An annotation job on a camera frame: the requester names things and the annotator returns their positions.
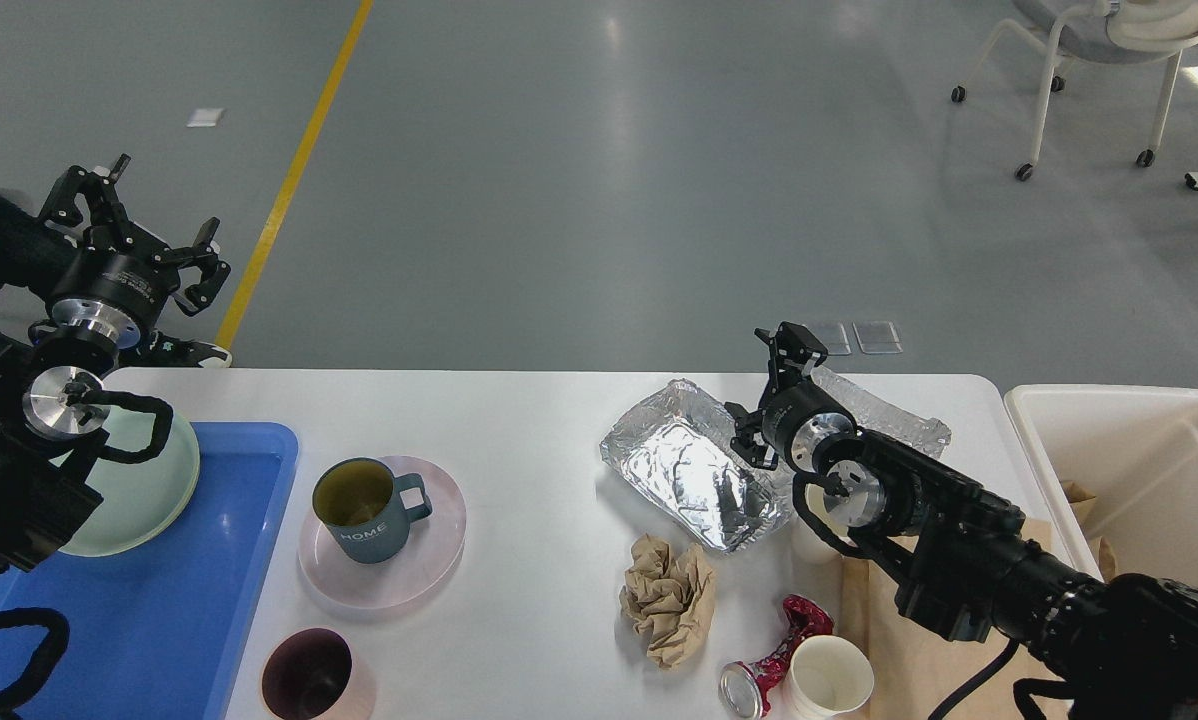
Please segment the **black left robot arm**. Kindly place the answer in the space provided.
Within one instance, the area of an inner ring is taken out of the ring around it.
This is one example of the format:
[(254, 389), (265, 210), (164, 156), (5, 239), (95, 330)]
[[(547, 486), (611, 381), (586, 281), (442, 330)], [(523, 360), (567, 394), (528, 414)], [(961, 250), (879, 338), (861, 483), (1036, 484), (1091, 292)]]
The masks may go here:
[(230, 266), (210, 218), (175, 249), (116, 196), (129, 164), (69, 167), (38, 214), (0, 193), (0, 574), (63, 547), (104, 497), (97, 461), (141, 464), (164, 450), (161, 398), (107, 389), (125, 367), (226, 368), (232, 355), (157, 328), (168, 301), (212, 304)]

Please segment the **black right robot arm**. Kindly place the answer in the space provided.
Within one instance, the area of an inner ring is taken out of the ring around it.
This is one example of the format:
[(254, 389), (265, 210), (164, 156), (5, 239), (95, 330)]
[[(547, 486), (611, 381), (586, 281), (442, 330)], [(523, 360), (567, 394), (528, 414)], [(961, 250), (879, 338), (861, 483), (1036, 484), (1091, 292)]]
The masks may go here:
[(756, 329), (769, 379), (754, 411), (728, 404), (731, 447), (754, 468), (792, 470), (795, 514), (829, 547), (878, 565), (898, 615), (951, 642), (1008, 645), (933, 712), (936, 719), (1027, 648), (1053, 678), (1015, 682), (1071, 719), (1198, 719), (1198, 588), (1125, 573), (1101, 582), (1021, 534), (1019, 506), (864, 425), (811, 373), (827, 347), (804, 325)]

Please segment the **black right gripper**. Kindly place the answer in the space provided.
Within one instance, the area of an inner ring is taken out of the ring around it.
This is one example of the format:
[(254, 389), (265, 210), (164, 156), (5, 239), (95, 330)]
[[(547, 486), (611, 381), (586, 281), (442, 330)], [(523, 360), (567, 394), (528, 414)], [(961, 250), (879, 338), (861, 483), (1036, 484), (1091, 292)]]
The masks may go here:
[(827, 474), (837, 462), (859, 456), (858, 424), (851, 411), (815, 385), (799, 385), (819, 367), (828, 347), (805, 325), (781, 322), (756, 328), (768, 347), (768, 382), (760, 410), (726, 403), (733, 420), (730, 447), (750, 468), (778, 468), (778, 455), (791, 468)]

